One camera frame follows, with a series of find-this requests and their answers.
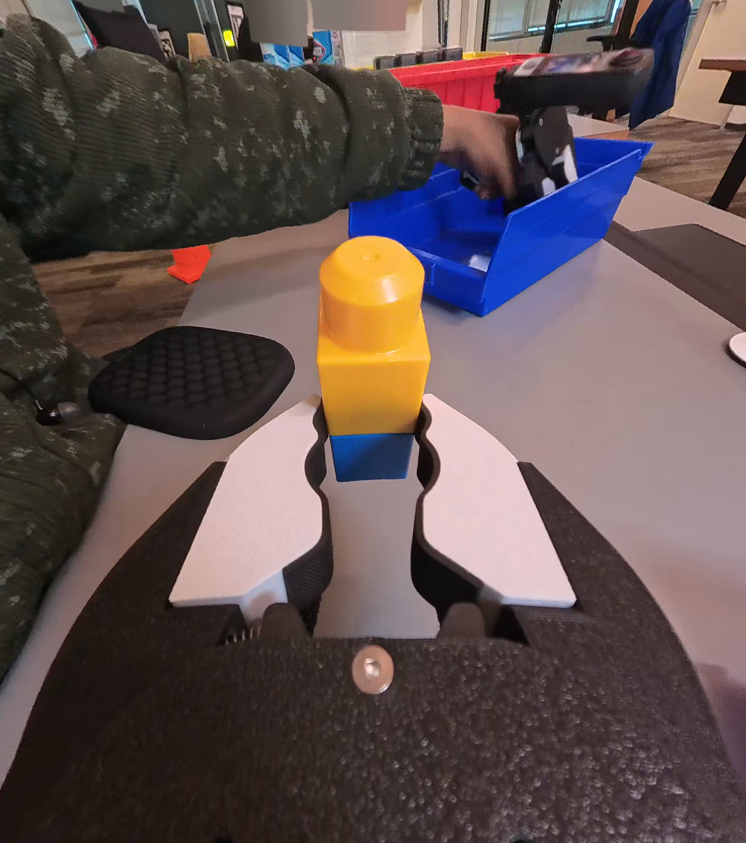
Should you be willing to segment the red plastic bin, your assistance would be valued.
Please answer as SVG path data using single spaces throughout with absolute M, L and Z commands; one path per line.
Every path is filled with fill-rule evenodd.
M 443 104 L 494 113 L 498 109 L 498 100 L 494 95 L 497 73 L 502 69 L 515 68 L 528 59 L 460 59 L 392 68 L 389 71 L 403 87 L 432 91 Z

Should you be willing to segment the person's left hand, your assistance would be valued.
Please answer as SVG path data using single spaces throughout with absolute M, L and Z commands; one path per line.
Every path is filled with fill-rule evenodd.
M 443 106 L 439 161 L 469 173 L 482 198 L 511 199 L 517 192 L 519 162 L 515 115 L 491 114 L 463 107 Z

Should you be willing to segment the blue mega block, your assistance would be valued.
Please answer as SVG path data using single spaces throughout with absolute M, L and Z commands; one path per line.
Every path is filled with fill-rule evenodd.
M 413 444 L 412 433 L 330 436 L 336 481 L 405 479 Z

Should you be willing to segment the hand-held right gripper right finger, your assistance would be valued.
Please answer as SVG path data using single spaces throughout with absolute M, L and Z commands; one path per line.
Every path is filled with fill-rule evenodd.
M 422 400 L 411 581 L 439 636 L 522 636 L 519 609 L 568 615 L 577 598 L 523 466 L 440 398 Z

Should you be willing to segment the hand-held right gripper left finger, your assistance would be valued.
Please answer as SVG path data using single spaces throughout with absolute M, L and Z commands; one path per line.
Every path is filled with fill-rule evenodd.
M 319 395 L 231 453 L 171 592 L 178 609 L 234 605 L 248 625 L 288 604 L 311 635 L 334 569 Z

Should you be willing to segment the blue jacket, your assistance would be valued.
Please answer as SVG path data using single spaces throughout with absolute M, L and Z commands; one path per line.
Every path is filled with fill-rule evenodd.
M 631 44 L 651 49 L 653 65 L 648 84 L 631 105 L 630 131 L 673 107 L 691 11 L 690 1 L 652 1 L 634 29 Z

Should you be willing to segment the yellow mega block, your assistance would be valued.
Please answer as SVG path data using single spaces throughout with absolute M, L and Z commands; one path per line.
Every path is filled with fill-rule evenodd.
M 319 281 L 316 364 L 329 434 L 412 432 L 431 361 L 420 260 L 390 238 L 350 238 L 322 262 Z

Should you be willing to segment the orange traffic cone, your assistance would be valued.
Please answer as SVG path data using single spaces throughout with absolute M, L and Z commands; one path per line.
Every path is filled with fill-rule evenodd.
M 212 252 L 213 247 L 209 245 L 172 249 L 172 263 L 167 268 L 167 272 L 174 279 L 192 285 L 201 279 L 210 262 Z

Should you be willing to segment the person in green sweater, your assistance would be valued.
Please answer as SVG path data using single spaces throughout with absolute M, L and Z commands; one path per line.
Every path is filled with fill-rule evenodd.
M 44 426 L 33 399 L 79 400 L 100 369 L 65 342 L 0 215 L 0 684 L 91 522 L 124 430 L 95 413 Z

